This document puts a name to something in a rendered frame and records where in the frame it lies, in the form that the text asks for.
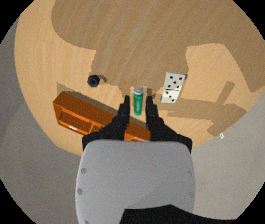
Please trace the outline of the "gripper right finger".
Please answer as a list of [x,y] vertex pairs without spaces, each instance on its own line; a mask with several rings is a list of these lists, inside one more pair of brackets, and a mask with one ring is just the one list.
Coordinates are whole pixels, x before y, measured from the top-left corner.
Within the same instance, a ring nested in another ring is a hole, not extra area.
[[[155,110],[155,111],[154,111]],[[153,104],[152,96],[148,96],[145,107],[146,128],[150,131],[150,141],[173,141],[183,143],[191,154],[192,140],[181,134],[177,134],[173,129],[164,124],[164,120],[159,117],[157,105]]]

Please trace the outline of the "green battery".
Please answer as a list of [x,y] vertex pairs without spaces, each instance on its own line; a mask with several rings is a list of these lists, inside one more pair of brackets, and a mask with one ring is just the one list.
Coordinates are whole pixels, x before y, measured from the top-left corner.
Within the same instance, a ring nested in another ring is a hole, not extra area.
[[134,115],[136,116],[142,114],[143,94],[144,90],[142,88],[134,89]]

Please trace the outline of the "orange rack of bins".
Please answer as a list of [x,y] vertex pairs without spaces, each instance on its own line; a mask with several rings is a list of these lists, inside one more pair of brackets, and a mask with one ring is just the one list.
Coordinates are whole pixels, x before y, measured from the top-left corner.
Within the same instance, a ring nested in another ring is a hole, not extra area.
[[[116,116],[63,91],[52,103],[57,123],[83,136],[98,132],[102,126],[112,122],[112,118]],[[150,131],[145,127],[130,122],[128,129],[125,131],[124,141],[143,141],[140,139],[150,141]]]

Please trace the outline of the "white domino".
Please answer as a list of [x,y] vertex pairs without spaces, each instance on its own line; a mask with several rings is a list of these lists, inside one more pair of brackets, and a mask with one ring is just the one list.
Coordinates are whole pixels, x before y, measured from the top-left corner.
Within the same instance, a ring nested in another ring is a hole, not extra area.
[[167,71],[160,98],[161,103],[175,103],[181,90],[185,75]]

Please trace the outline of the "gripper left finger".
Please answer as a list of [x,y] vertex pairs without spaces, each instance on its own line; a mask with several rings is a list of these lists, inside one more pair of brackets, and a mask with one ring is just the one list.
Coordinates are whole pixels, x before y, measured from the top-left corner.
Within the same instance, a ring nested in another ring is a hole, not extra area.
[[[98,132],[92,132],[82,137],[83,151],[90,141],[99,139],[121,140],[124,141],[124,134],[129,127],[130,119],[130,96],[125,95],[124,103],[120,103],[117,116],[113,117],[112,122],[101,128]],[[123,129],[123,132],[122,132]]]

